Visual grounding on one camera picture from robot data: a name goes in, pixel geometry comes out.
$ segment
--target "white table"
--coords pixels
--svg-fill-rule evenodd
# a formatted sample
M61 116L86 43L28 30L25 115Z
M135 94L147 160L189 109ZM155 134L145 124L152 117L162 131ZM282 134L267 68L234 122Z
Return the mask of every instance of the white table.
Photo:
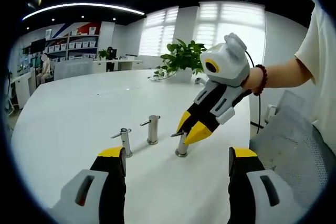
M142 60L94 60L92 63L93 73L104 73L106 72L106 63L114 63L113 70L132 70L141 69L138 67L142 63Z
M31 68L30 72L15 77L11 80L11 84L13 83L15 83L15 92L19 108L22 109L27 103L30 95L36 89L35 70Z
M126 223L226 223L229 218L228 149L248 147L249 100L212 136L177 157L181 115L201 84L147 79L153 70L90 74L40 86L18 118L12 150L28 188L42 207L52 207L62 187L89 169L103 149L121 145L110 137L131 128L127 159ZM148 145L150 114L160 115L159 143Z

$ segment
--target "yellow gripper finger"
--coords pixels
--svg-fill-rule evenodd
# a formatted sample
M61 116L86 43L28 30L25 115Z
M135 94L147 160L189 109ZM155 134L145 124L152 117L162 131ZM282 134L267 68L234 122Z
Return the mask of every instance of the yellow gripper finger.
M200 121L198 121L194 127L192 127L187 138L184 141L185 145L196 143L209 137L212 132Z

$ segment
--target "metal pin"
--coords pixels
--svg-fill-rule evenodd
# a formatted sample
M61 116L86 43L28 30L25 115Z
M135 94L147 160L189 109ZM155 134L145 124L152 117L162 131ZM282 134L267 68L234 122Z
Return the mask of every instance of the metal pin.
M158 143L158 121L160 119L159 115L150 115L149 120L140 124L140 126L148 125L148 138L147 142L151 145Z
M122 143L122 147L125 148L126 157L131 157L133 155L131 152L130 139L128 136L128 133L131 131L132 131L131 129L121 128L118 134L111 137L111 138L116 138L118 136L121 136L121 143Z
M179 146L175 150L175 154L178 157L186 157L188 155L187 151L188 151L189 145L185 145L184 141L185 141L186 137L188 136L188 133L186 133L186 132L178 132L178 133L175 133L175 134L171 135L171 137L174 137L174 136L181 136L180 137Z

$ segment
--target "led strip light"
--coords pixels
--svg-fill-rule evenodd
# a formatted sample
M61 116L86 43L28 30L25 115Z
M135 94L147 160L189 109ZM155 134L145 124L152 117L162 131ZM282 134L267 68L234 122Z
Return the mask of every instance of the led strip light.
M126 12L131 12L131 13L136 13L139 15L144 15L145 13L140 12L138 10L132 10L126 7L121 7L121 6L116 6L116 5L106 5L106 4L94 4L94 3L71 3L71 4L62 4L62 5L54 5L54 6L49 6L46 8L43 8L41 10L37 10L36 12L33 12L31 14L28 14L25 16L22 20L25 20L29 17L32 17L36 14L45 12L47 10L52 10L52 9L57 9L57 8L62 8L62 7L69 7L69 6L96 6L96 7L106 7L106 8L112 8L112 9L118 9L118 10L124 10Z

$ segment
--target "window blind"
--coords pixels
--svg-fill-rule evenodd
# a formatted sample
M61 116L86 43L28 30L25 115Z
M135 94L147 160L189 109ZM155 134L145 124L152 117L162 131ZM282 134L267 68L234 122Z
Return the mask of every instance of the window blind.
M178 7L172 7L147 15L139 55L160 56L168 53L166 46L173 42L178 11Z
M194 39L208 49L224 42L224 36L237 34L247 46L254 64L261 64L265 46L265 10L244 2L200 3Z

